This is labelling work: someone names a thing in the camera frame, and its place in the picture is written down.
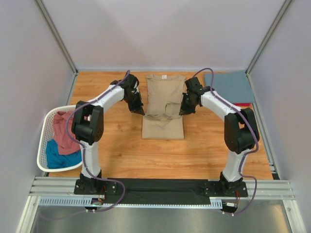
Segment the beige t shirt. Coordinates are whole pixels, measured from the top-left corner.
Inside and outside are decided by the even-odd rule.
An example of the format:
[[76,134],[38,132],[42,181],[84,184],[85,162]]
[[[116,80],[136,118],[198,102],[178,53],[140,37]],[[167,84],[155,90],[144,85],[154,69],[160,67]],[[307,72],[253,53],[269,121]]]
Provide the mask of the beige t shirt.
[[179,114],[186,78],[151,74],[146,77],[148,104],[142,123],[143,139],[183,140]]

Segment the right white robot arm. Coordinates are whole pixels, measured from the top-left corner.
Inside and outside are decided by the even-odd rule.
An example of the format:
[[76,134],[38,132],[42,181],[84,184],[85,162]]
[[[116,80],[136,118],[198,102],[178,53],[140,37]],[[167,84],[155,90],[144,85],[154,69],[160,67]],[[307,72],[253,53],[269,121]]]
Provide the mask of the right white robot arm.
[[181,116],[194,114],[196,106],[208,108],[224,122],[224,140],[228,148],[225,168],[216,182],[204,182],[207,196],[247,197],[242,173],[249,153],[258,150],[259,131],[252,109],[235,106],[211,87],[203,87],[197,77],[185,81]]

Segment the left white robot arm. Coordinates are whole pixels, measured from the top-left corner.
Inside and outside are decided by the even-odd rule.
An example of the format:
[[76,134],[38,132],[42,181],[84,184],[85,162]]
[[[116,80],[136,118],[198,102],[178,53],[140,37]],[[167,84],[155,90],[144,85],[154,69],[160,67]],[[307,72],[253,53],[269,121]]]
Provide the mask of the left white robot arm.
[[113,81],[99,96],[77,102],[70,118],[71,131],[81,148],[82,171],[76,181],[74,194],[104,194],[108,180],[102,180],[98,152],[99,141],[104,133],[104,114],[117,102],[124,101],[131,113],[145,115],[138,86],[138,78],[127,71],[122,80]]

